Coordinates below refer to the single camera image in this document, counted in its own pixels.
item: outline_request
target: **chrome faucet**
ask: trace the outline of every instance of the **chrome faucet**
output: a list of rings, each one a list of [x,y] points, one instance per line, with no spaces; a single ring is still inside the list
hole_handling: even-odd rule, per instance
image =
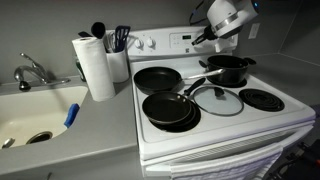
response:
[[[32,67],[25,66],[25,65],[19,66],[14,71],[14,78],[16,79],[16,81],[20,82],[19,89],[21,91],[29,91],[31,89],[31,86],[29,85],[29,83],[27,83],[24,80],[23,73],[25,71],[32,74],[34,77],[39,79],[41,84],[45,84],[45,85],[54,85],[54,84],[66,83],[66,82],[70,81],[67,78],[63,78],[63,79],[59,79],[59,80],[50,79],[47,74],[47,71],[43,68],[43,66],[41,66],[39,63],[37,63],[35,60],[31,59],[28,55],[26,55],[24,53],[20,53],[20,55],[22,57],[24,57],[25,59],[32,62]]]

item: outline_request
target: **black pot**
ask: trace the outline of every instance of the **black pot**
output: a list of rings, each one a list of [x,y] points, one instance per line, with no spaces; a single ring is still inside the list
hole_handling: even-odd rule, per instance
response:
[[[208,58],[208,64],[200,62],[201,66],[206,68],[206,71],[214,71],[224,69],[225,72],[215,76],[208,76],[207,79],[212,83],[220,85],[236,85],[241,83],[247,72],[249,65],[254,65],[256,62],[250,58],[238,58],[228,55],[217,55]]]

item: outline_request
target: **stove control panel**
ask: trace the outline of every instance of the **stove control panel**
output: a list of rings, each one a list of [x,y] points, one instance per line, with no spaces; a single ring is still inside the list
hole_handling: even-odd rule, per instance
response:
[[[130,58],[152,56],[183,56],[198,54],[229,53],[238,43],[238,35],[228,39],[204,41],[193,46],[191,43],[204,30],[202,27],[172,27],[131,31],[127,39]]]

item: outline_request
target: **blue scrub brush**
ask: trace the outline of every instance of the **blue scrub brush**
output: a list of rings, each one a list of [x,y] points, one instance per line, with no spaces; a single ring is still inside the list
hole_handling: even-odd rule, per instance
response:
[[[77,116],[77,113],[78,113],[79,109],[80,109],[80,106],[77,103],[72,104],[70,106],[69,112],[68,112],[68,117],[67,117],[66,121],[64,122],[64,125],[67,128],[69,128],[72,125],[74,119]]]

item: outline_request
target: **oven handle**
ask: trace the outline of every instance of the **oven handle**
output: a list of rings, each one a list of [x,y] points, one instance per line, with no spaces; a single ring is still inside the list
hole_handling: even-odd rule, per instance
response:
[[[308,132],[313,128],[312,125],[305,126],[302,128],[299,128],[298,131],[296,131],[291,136],[287,137],[286,139],[278,142],[284,149],[292,146],[306,136]],[[159,177],[159,176],[171,176],[171,166],[170,164],[156,164],[146,167],[146,174],[150,177]]]

